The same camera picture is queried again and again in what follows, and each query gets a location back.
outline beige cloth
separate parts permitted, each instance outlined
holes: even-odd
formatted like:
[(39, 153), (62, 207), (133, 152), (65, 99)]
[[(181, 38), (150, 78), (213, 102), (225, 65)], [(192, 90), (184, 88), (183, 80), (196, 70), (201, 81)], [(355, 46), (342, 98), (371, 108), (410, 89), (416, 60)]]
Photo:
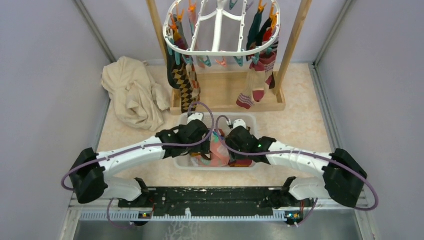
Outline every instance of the beige cloth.
[(101, 85), (109, 92), (116, 116), (128, 126), (155, 131), (164, 124), (161, 111), (170, 108), (170, 98), (145, 63), (123, 56), (103, 68)]

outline white cable connector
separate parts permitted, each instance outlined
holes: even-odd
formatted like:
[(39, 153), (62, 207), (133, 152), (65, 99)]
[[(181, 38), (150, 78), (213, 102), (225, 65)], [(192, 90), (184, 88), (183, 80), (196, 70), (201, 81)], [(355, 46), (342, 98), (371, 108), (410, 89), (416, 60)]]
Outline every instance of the white cable connector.
[(231, 122), (231, 119), (229, 119), (229, 118), (228, 118), (228, 121), (226, 121), (226, 125), (227, 125), (230, 129), (233, 129), (233, 128), (234, 128), (234, 125), (233, 125), (233, 123)]
[(243, 128), (245, 128), (245, 129), (248, 129), (248, 126), (247, 126), (246, 122), (243, 119), (234, 120), (233, 125), (234, 125), (234, 128), (235, 129), (238, 128), (238, 127), (240, 127), (240, 126), (243, 127)]

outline metal edge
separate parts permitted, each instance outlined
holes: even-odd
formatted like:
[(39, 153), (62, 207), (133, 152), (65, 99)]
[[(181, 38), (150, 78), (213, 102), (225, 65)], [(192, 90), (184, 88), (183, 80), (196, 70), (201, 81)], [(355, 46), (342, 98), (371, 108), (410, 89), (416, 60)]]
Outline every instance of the metal edge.
[(102, 117), (101, 117), (100, 125), (97, 128), (94, 143), (92, 144), (92, 146), (93, 146), (92, 148), (93, 148), (95, 153), (97, 152), (97, 150), (99, 148), (100, 139), (102, 137), (103, 128), (105, 127), (106, 118), (108, 117), (108, 112), (109, 112), (110, 106), (111, 106), (111, 99), (109, 98), (109, 101), (107, 101), (107, 104), (105, 105), (104, 109), (102, 110)]
[[(331, 111), (331, 106), (327, 97), (327, 93), (322, 81), (322, 75), (319, 67), (315, 63), (309, 64), (309, 70), (312, 77), (312, 82), (315, 87), (316, 96), (318, 98), (319, 107), (321, 108), (321, 114), (324, 119), (324, 125), (327, 130), (328, 140), (332, 150), (336, 148), (343, 148), (343, 142), (340, 138), (340, 133), (337, 128), (334, 116)], [(368, 203), (367, 195), (365, 195), (365, 201)], [(379, 240), (380, 234), (377, 227), (377, 223), (372, 212), (355, 211), (356, 221), (360, 230), (360, 234), (363, 240)]]
[(99, 28), (97, 27), (96, 23), (91, 17), (84, 2), (82, 0), (72, 0), (72, 2), (75, 4), (79, 13), (84, 18), (85, 23), (87, 23), (88, 28), (90, 29), (91, 33), (93, 33), (95, 39), (97, 40), (98, 44), (101, 46), (101, 49), (103, 50), (106, 57), (109, 59), (110, 63), (116, 62), (117, 59), (115, 58), (114, 54), (112, 53), (111, 49), (106, 43), (105, 38), (102, 36), (102, 33), (100, 32)]
[[(107, 208), (107, 206), (109, 205), (110, 201), (111, 201), (110, 199), (101, 198), (101, 199), (98, 199), (96, 201), (93, 201), (93, 202), (90, 202), (90, 203), (87, 203), (87, 204), (80, 204), (80, 203), (78, 203), (78, 200), (75, 197), (73, 197), (71, 202), (70, 202), (70, 205), (69, 205), (69, 210), (71, 210), (71, 211), (74, 211), (74, 210), (82, 210), (82, 211), (105, 210)], [(111, 210), (121, 209), (121, 208), (118, 207), (118, 203), (119, 203), (119, 201), (117, 199), (112, 201), (110, 209)], [(368, 205), (368, 202), (365, 201), (365, 197), (361, 197), (360, 202), (359, 202), (359, 206), (360, 207), (366, 207), (367, 205)], [(296, 210), (298, 208), (297, 207), (282, 207), (280, 209), (282, 209), (282, 210)], [(317, 209), (317, 210), (349, 210), (350, 208), (342, 206), (332, 199), (319, 199), (315, 209)]]
[(60, 240), (73, 240), (80, 221), (80, 210), (68, 210), (63, 224)]
[(344, 3), (343, 8), (341, 9), (340, 13), (337, 16), (337, 20), (335, 21), (333, 27), (331, 28), (330, 33), (328, 34), (324, 44), (321, 47), (321, 50), (318, 53), (318, 56), (316, 57), (315, 63), (318, 66), (323, 59), (324, 54), (327, 52), (328, 47), (330, 46), (330, 43), (334, 39), (334, 35), (338, 32), (340, 29), (340, 24), (342, 23), (343, 19), (345, 19), (346, 13), (349, 9), (351, 9), (352, 3), (356, 0), (346, 0)]

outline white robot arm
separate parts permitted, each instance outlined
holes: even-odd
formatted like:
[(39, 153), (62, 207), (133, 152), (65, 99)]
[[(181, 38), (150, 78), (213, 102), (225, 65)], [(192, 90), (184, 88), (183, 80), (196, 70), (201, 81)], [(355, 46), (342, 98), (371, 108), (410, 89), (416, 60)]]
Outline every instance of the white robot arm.
[[(210, 145), (208, 140), (196, 145), (209, 132), (202, 119), (202, 113), (195, 113), (188, 118), (187, 125), (163, 130), (145, 141), (121, 149), (99, 153), (94, 153), (91, 148), (84, 150), (72, 167), (80, 169), (69, 175), (78, 201), (81, 204), (99, 198), (137, 201), (144, 192), (149, 192), (144, 182), (141, 179), (122, 179), (115, 175), (140, 164), (189, 153), (201, 153), (203, 149), (208, 149), (205, 147)], [(366, 178), (365, 171), (346, 151), (342, 149), (337, 149), (335, 153), (304, 151), (274, 138), (255, 138), (243, 120), (238, 119), (233, 124), (233, 130), (225, 138), (227, 147), (238, 150), (230, 151), (231, 159), (245, 159), (247, 156), (256, 163), (286, 166), (314, 176), (290, 177), (281, 188), (285, 197), (294, 202), (311, 198), (332, 198), (344, 206), (355, 207), (364, 183), (323, 160), (327, 158), (338, 161)], [(81, 167), (93, 160), (97, 160), (97, 163)]]

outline argyle sock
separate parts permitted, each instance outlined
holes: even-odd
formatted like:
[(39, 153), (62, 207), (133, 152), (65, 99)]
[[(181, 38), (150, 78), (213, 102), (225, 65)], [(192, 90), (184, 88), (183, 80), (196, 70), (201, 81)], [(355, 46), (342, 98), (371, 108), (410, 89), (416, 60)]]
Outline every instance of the argyle sock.
[(187, 73), (190, 79), (191, 87), (193, 88), (193, 93), (191, 94), (191, 96), (194, 99), (198, 97), (197, 101), (200, 101), (200, 93), (202, 91), (198, 81), (198, 75), (196, 73), (195, 65), (193, 63), (187, 65)]
[(168, 51), (166, 51), (166, 67), (167, 67), (167, 77), (168, 77), (168, 83), (173, 89), (180, 89), (180, 86), (178, 86), (174, 70), (178, 69), (177, 63), (175, 61), (175, 52), (172, 51), (172, 55), (169, 54)]
[(187, 113), (189, 111), (190, 104), (197, 102), (200, 99), (199, 94), (197, 94), (197, 96), (193, 96), (194, 88), (190, 83), (190, 76), (187, 72), (187, 64), (181, 61), (180, 65), (176, 65), (172, 71), (172, 77), (176, 82), (176, 85), (178, 85), (178, 89), (181, 93), (181, 112)]

